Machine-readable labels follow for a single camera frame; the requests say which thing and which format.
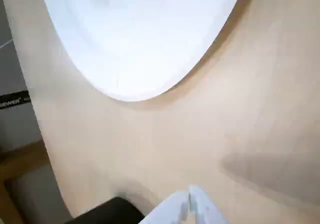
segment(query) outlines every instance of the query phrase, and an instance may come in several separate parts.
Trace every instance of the black object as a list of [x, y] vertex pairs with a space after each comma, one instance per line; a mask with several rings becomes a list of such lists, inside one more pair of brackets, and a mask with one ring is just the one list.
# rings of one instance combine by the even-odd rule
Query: black object
[[134, 205], [117, 197], [66, 224], [138, 224], [143, 218]]
[[10, 108], [30, 102], [31, 100], [29, 92], [27, 90], [17, 93], [5, 94], [0, 96], [0, 109]]

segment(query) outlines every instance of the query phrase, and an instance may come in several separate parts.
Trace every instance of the black sticker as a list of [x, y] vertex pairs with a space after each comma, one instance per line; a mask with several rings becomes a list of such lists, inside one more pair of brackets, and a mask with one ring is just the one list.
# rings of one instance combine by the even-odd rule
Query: black sticker
[[10, 108], [13, 106], [21, 105], [24, 103], [30, 103], [30, 96], [27, 90], [10, 93], [0, 96], [0, 109]]

